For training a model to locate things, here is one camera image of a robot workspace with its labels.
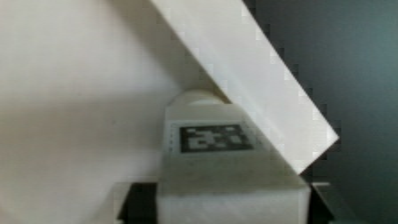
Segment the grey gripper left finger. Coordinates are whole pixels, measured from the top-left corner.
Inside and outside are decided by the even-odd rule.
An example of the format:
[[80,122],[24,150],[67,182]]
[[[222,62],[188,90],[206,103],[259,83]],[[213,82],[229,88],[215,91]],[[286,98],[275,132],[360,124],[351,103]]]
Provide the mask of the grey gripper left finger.
[[154,182],[140,182],[129,185],[115,218],[120,224],[158,224],[154,196]]

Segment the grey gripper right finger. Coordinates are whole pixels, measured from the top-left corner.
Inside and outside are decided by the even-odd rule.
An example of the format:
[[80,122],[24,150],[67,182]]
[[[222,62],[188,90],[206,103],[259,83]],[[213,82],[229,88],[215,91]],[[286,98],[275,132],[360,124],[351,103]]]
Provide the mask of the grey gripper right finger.
[[311,183],[307,224],[359,224],[359,219],[328,182]]

